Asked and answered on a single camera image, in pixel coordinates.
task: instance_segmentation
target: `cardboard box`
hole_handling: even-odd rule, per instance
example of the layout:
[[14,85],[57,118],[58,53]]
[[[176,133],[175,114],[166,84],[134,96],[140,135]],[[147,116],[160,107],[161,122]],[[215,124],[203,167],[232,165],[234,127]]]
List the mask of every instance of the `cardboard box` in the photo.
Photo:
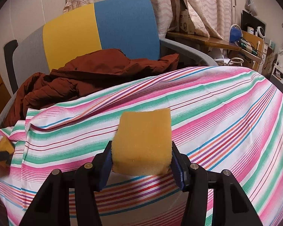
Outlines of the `cardboard box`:
[[180,12],[179,31],[186,34],[195,34],[195,26],[187,9]]

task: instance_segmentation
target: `striped tablecloth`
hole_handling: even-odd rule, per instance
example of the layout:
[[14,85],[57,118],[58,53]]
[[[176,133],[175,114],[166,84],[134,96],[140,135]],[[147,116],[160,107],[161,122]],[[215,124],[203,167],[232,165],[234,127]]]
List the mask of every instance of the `striped tablecloth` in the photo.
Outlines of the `striped tablecloth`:
[[[49,173],[75,170],[102,152],[123,111],[171,108],[172,139],[207,170],[230,169],[264,225],[283,218],[283,94],[243,67],[193,67],[115,86],[43,110],[0,129],[16,146],[10,169],[0,167],[0,198],[18,225]],[[75,192],[69,192],[76,225]],[[103,225],[180,225],[187,193],[173,175],[111,173],[96,193]],[[209,191],[206,225],[211,224]]]

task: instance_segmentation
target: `wall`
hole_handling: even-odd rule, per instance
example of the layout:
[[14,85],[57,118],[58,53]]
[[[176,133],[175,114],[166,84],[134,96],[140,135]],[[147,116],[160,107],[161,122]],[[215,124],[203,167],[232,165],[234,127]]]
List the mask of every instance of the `wall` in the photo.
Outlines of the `wall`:
[[[236,0],[236,2],[236,24],[240,25],[241,12],[245,10],[245,0]],[[258,12],[257,18],[266,23],[266,38],[276,43],[277,53],[283,43],[283,10],[276,0],[254,0],[254,3]]]
[[8,92],[11,86],[5,66],[4,45],[16,39],[21,43],[46,22],[63,14],[66,0],[7,0],[0,10],[0,74]]

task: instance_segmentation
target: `wooden desk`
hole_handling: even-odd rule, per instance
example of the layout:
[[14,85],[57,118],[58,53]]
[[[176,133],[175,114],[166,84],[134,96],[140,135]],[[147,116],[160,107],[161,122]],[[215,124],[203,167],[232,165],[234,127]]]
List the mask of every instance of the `wooden desk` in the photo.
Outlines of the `wooden desk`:
[[197,35],[191,35],[191,34],[183,34],[179,32],[167,32],[166,38],[168,39],[185,39],[190,42],[194,42],[200,46],[200,51],[208,54],[208,48],[209,47],[215,47],[215,48],[221,48],[221,49],[228,49],[228,50],[234,50],[234,51],[240,51],[241,48],[236,46],[233,43],[230,43],[226,40],[220,40],[213,37],[204,37],[204,36],[197,36]]

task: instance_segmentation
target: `metal pin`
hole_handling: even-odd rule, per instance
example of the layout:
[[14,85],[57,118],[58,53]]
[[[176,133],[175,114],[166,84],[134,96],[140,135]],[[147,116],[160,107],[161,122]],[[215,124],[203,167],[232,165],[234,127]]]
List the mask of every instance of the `metal pin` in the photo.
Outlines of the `metal pin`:
[[55,169],[51,173],[52,173],[52,175],[58,175],[60,173],[60,170],[59,169]]
[[224,174],[225,176],[229,176],[229,175],[231,175],[232,173],[231,173],[228,169],[225,169],[225,170],[223,170],[223,174]]
[[190,165],[190,167],[191,167],[192,169],[194,169],[194,170],[197,170],[197,169],[199,168],[198,164],[196,164],[196,163],[192,163],[192,164]]
[[84,165],[84,167],[85,167],[86,169],[90,169],[90,168],[93,167],[93,164],[92,164],[92,163],[86,163],[86,164]]

